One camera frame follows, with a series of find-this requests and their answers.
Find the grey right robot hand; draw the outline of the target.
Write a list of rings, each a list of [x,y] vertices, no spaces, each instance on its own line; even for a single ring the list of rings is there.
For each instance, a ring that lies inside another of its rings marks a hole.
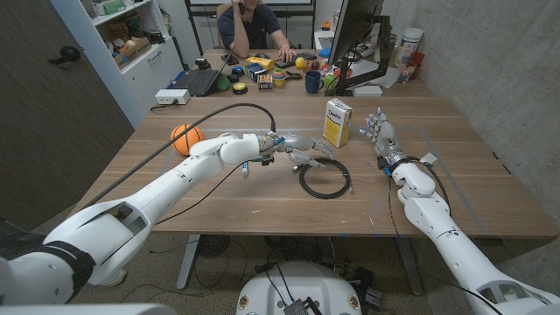
[[[359,132],[371,140],[375,153],[387,162],[389,168],[408,160],[398,143],[394,126],[382,108],[377,109],[377,115],[369,115],[367,126]]]

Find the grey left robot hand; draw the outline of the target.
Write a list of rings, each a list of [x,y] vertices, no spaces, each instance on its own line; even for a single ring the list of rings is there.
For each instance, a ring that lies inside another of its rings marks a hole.
[[[297,165],[309,165],[310,167],[320,168],[323,165],[315,159],[305,155],[303,151],[313,149],[323,152],[327,158],[333,159],[333,148],[319,141],[304,135],[292,132],[269,132],[265,136],[257,137],[259,142],[259,159],[262,166],[274,162],[275,152],[287,153],[289,159]]]

